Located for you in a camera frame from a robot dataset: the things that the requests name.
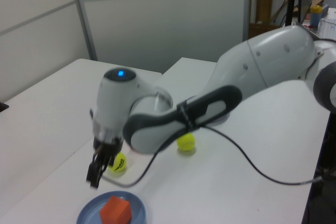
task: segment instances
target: yellow tennis ball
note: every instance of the yellow tennis ball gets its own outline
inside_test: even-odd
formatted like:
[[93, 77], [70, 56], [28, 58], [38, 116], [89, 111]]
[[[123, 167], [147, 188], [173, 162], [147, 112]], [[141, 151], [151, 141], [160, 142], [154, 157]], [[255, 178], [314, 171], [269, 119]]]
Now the yellow tennis ball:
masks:
[[126, 156], [123, 153], [119, 152], [114, 159], [113, 166], [109, 165], [109, 169], [112, 172], [120, 172], [124, 170], [125, 167], [126, 167]]
[[195, 138], [191, 133], [179, 137], [176, 142], [178, 147], [183, 151], [190, 151], [195, 146]]

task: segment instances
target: orange cube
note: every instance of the orange cube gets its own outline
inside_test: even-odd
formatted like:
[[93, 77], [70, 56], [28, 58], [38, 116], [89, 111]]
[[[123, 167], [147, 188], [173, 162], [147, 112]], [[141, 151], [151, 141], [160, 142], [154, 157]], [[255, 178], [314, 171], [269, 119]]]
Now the orange cube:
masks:
[[102, 224], [127, 224], [132, 218], [127, 200], [112, 196], [99, 211]]

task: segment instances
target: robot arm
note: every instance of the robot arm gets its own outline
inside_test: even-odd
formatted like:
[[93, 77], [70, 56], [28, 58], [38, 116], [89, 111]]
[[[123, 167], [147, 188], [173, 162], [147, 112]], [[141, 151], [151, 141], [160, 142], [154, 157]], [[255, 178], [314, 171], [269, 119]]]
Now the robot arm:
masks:
[[336, 44], [314, 42], [298, 26], [252, 38], [222, 55], [200, 94], [176, 108], [165, 91], [146, 84], [131, 70], [110, 70], [98, 92], [93, 117], [96, 156], [87, 180], [98, 186], [123, 138], [135, 151], [156, 153], [187, 132], [221, 121], [253, 94], [294, 79], [306, 80], [318, 102], [336, 112]]

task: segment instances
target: cable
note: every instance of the cable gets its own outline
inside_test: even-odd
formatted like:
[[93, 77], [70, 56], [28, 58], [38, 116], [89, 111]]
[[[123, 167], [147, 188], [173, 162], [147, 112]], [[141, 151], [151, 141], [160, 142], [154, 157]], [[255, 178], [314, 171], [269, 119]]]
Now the cable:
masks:
[[322, 19], [321, 21], [326, 22], [326, 23], [331, 24], [331, 25], [336, 25], [335, 23], [328, 22], [328, 21], [325, 21], [325, 20], [323, 20], [323, 19]]
[[282, 18], [282, 20], [281, 20], [281, 22], [280, 22], [279, 27], [282, 27], [282, 26], [283, 26], [283, 23], [282, 23], [282, 22], [284, 22], [283, 20], [286, 18], [286, 16], [287, 16], [287, 13], [283, 16], [283, 18]]
[[279, 16], [280, 11], [281, 11], [282, 8], [285, 6], [285, 2], [286, 2], [286, 0], [283, 0], [283, 3], [281, 4], [281, 6], [280, 6], [280, 8], [279, 8], [279, 11], [278, 11], [277, 15], [276, 15], [275, 18], [273, 19], [273, 23], [275, 23], [277, 17]]
[[276, 180], [276, 179], [273, 179], [269, 176], [267, 176], [266, 174], [264, 174], [263, 172], [261, 172], [253, 163], [252, 161], [249, 159], [249, 157], [246, 155], [246, 153], [243, 151], [243, 149], [235, 142], [233, 141], [229, 136], [225, 135], [224, 133], [214, 129], [214, 128], [211, 128], [211, 127], [208, 127], [208, 126], [202, 126], [203, 128], [205, 129], [208, 129], [210, 131], [213, 131], [213, 132], [216, 132], [217, 134], [221, 135], [222, 137], [226, 138], [227, 140], [229, 140], [231, 143], [233, 143], [239, 150], [240, 152], [245, 156], [245, 158], [247, 159], [247, 161], [250, 163], [250, 165], [263, 177], [267, 178], [268, 180], [272, 181], [272, 182], [275, 182], [277, 184], [281, 184], [281, 185], [287, 185], [287, 186], [301, 186], [301, 185], [305, 185], [305, 184], [310, 184], [310, 183], [315, 183], [315, 182], [319, 182], [319, 181], [322, 181], [322, 177], [319, 176], [319, 177], [316, 177], [314, 179], [311, 179], [311, 180], [308, 180], [308, 181], [303, 181], [303, 182], [296, 182], [296, 183], [288, 183], [288, 182], [282, 182], [282, 181], [279, 181], [279, 180]]
[[[311, 180], [308, 180], [308, 181], [303, 181], [303, 182], [296, 182], [296, 183], [289, 183], [289, 182], [282, 182], [282, 181], [279, 181], [279, 180], [276, 180], [276, 179], [273, 179], [269, 176], [267, 176], [266, 174], [264, 174], [262, 171], [260, 171], [254, 164], [253, 162], [250, 160], [250, 158], [247, 156], [247, 154], [243, 151], [243, 149], [232, 139], [230, 138], [229, 136], [227, 136], [226, 134], [214, 129], [214, 128], [211, 128], [209, 126], [201, 126], [202, 128], [205, 128], [205, 129], [208, 129], [210, 131], [213, 131], [219, 135], [221, 135], [222, 137], [226, 138], [227, 140], [229, 140], [232, 144], [234, 144], [239, 150], [240, 152], [245, 156], [245, 158], [247, 159], [247, 161], [250, 163], [250, 165], [263, 177], [265, 177], [266, 179], [274, 182], [274, 183], [277, 183], [277, 184], [281, 184], [281, 185], [287, 185], [287, 186], [301, 186], [301, 185], [306, 185], [306, 184], [310, 184], [310, 183], [316, 183], [316, 182], [320, 182], [320, 181], [323, 181], [324, 177], [326, 177], [326, 179], [330, 179], [330, 180], [334, 180], [334, 176], [331, 176], [330, 174], [336, 170], [336, 167], [330, 169], [327, 173], [325, 173], [323, 176], [318, 176], [314, 179], [311, 179]], [[158, 153], [161, 151], [162, 147], [165, 145], [166, 143], [164, 142], [160, 148], [154, 153], [153, 157], [151, 158], [151, 160], [149, 161], [147, 167], [145, 168], [145, 170], [143, 171], [143, 173], [140, 175], [140, 177], [130, 183], [130, 184], [123, 184], [123, 183], [120, 183], [118, 181], [115, 181], [109, 177], [105, 177], [105, 176], [102, 176], [101, 178], [116, 185], [116, 186], [120, 186], [120, 187], [124, 187], [124, 188], [128, 188], [128, 187], [132, 187], [134, 185], [136, 185], [138, 182], [140, 182], [142, 180], [142, 178], [146, 175], [146, 173], [148, 172], [149, 168], [151, 167], [152, 163], [154, 162], [156, 156], [158, 155]]]
[[104, 180], [106, 180], [106, 181], [108, 181], [108, 182], [110, 182], [110, 183], [112, 183], [112, 184], [114, 184], [114, 185], [116, 185], [116, 186], [120, 186], [120, 187], [124, 187], [124, 188], [132, 187], [132, 186], [136, 185], [138, 182], [140, 182], [140, 180], [142, 180], [142, 178], [145, 176], [145, 174], [147, 173], [149, 167], [151, 167], [154, 159], [156, 158], [157, 154], [159, 153], [160, 149], [161, 148], [159, 148], [159, 150], [154, 153], [152, 159], [149, 161], [146, 169], [141, 174], [141, 176], [136, 181], [134, 181], [134, 182], [132, 182], [130, 184], [123, 184], [123, 183], [117, 182], [117, 181], [115, 181], [113, 179], [110, 179], [108, 177], [105, 177], [105, 176], [102, 176], [101, 178], [104, 179]]

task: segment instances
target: white tabletop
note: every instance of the white tabletop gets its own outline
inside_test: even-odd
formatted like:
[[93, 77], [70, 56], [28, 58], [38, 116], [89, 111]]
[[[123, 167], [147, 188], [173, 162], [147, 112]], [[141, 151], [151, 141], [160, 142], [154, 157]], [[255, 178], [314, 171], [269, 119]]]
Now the white tabletop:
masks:
[[[197, 94], [215, 64], [182, 58], [157, 82], [175, 104]], [[217, 127], [238, 142], [267, 175], [288, 182], [313, 177], [329, 112], [303, 82], [290, 81], [242, 102]], [[158, 155], [148, 174], [128, 191], [146, 207], [147, 223], [301, 223], [310, 185], [270, 182], [228, 141], [204, 129], [194, 132], [196, 153], [184, 156], [175, 143]], [[122, 182], [133, 181], [150, 156], [122, 150], [129, 165]], [[0, 219], [0, 223], [75, 223], [95, 196], [122, 190], [102, 180], [85, 183], [92, 140]]]
[[[76, 60], [6, 102], [9, 109], [0, 113], [0, 217], [92, 138], [89, 109], [103, 74], [116, 66]], [[161, 76], [135, 71], [148, 82]]]

